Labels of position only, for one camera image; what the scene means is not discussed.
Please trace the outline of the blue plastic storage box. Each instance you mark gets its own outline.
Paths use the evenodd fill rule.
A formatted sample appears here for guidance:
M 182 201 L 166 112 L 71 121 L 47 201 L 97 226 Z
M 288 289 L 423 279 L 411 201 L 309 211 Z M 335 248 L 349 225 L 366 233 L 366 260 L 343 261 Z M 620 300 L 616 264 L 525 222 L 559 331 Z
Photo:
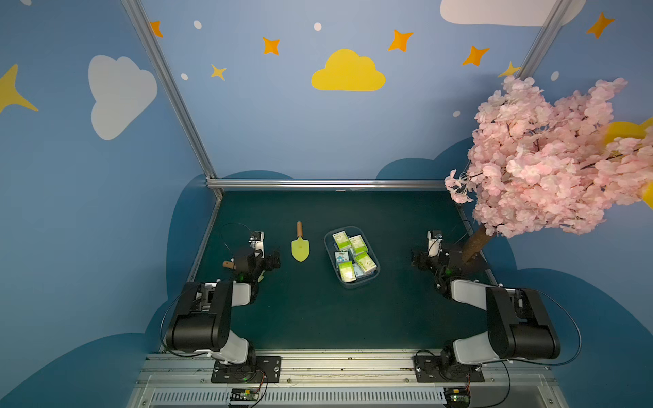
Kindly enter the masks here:
M 334 244 L 334 241 L 333 241 L 333 238 L 332 238 L 332 234 L 334 234 L 336 232 L 339 232 L 339 231 L 345 231 L 349 238 L 351 236 L 362 235 L 362 237 L 364 238 L 364 240 L 365 240 L 365 242 L 367 244 L 367 247 L 368 247 L 368 252 L 367 253 L 372 257 L 372 260 L 377 265 L 377 270 L 372 275 L 365 275 L 364 278 L 362 278 L 360 280 L 356 280 L 355 282 L 351 282 L 351 283 L 343 283 L 342 282 L 342 280 L 340 278 L 340 275 L 339 275 L 339 272 L 338 272 L 338 265 L 336 264 L 336 261 L 334 259 L 334 253 L 338 252 L 338 248 L 336 248 L 336 246 Z M 335 273 L 335 275 L 337 277 L 337 280 L 340 283 L 340 285 L 343 286 L 344 288 L 346 288 L 346 289 L 355 289 L 357 287 L 365 286 L 365 285 L 371 283 L 374 279 L 376 279 L 379 276 L 379 274 L 381 272 L 381 265 L 380 265 L 379 259 L 376 256 L 376 254 L 374 253 L 374 251 L 372 249 L 372 245 L 371 245 L 369 239 L 366 237 L 366 235 L 364 234 L 364 232 L 360 228 L 358 228 L 356 226 L 346 226 L 346 227 L 341 227 L 341 228 L 338 228 L 338 229 L 334 229 L 333 231 L 328 231 L 328 233 L 325 234 L 323 241 L 324 241 L 325 248 L 328 251 L 328 255 L 329 255 L 330 261 L 332 263 L 333 271 L 334 271 L 334 273 Z M 353 264 L 355 264 L 355 257 L 352 255 L 350 250 L 347 250 L 347 251 L 350 254 L 350 261 Z

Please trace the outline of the green pocket tissue pack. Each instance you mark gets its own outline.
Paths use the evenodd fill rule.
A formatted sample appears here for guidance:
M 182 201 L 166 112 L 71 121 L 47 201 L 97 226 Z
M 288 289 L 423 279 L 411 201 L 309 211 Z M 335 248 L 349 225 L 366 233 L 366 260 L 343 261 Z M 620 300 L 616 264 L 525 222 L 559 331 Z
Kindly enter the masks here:
M 339 252 L 344 252 L 351 248 L 350 238 L 347 236 L 345 231 L 339 231 L 332 234 L 332 238 Z
M 338 272 L 343 283 L 356 281 L 355 266 L 351 261 L 339 264 Z
M 361 253 L 355 257 L 355 263 L 362 270 L 363 275 L 372 275 L 377 270 L 376 263 L 368 253 Z
M 362 235 L 358 236 L 351 236 L 349 238 L 350 241 L 350 252 L 354 257 L 362 254 L 362 253 L 367 253 L 368 252 L 368 247 L 367 244 L 362 237 Z

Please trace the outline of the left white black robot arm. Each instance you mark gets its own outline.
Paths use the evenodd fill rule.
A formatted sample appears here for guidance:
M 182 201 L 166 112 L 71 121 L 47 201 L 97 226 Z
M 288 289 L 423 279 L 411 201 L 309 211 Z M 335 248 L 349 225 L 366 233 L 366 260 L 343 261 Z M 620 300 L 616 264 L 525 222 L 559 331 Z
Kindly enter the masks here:
M 207 355 L 223 367 L 252 367 L 253 345 L 231 330 L 232 310 L 254 303 L 264 274 L 281 267 L 278 251 L 265 252 L 265 233 L 250 233 L 223 267 L 232 275 L 215 282 L 189 282 L 165 312 L 159 329 L 163 348 L 184 358 Z

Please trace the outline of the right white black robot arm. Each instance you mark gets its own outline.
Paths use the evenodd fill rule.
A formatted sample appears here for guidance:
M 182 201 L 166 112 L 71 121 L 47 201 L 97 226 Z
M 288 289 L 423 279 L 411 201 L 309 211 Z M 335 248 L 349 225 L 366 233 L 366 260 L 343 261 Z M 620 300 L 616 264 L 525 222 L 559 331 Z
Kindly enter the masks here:
M 440 370 L 559 357 L 559 337 L 539 292 L 470 280 L 468 275 L 486 269 L 484 258 L 464 262 L 462 248 L 446 243 L 440 231 L 428 231 L 427 240 L 424 252 L 412 253 L 412 264 L 433 274 L 435 289 L 444 298 L 486 313 L 485 331 L 451 341 L 443 348 Z

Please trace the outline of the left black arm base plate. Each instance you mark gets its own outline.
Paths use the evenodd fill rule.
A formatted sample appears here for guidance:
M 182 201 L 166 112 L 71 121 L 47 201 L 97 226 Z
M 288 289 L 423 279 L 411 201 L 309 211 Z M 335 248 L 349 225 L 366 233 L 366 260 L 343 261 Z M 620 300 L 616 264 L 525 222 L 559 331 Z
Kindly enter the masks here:
M 278 384 L 282 369 L 282 357 L 278 355 L 257 356 L 244 364 L 223 364 L 216 361 L 211 376 L 212 384 L 262 383 Z

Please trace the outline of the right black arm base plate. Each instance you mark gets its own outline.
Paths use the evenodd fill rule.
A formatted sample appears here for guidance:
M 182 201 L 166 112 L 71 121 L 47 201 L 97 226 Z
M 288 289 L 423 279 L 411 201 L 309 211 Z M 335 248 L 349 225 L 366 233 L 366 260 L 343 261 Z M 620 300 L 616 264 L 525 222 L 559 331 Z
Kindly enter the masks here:
M 440 356 L 414 355 L 413 369 L 419 383 L 466 383 L 485 382 L 480 367 L 462 365 L 455 360 L 445 362 Z

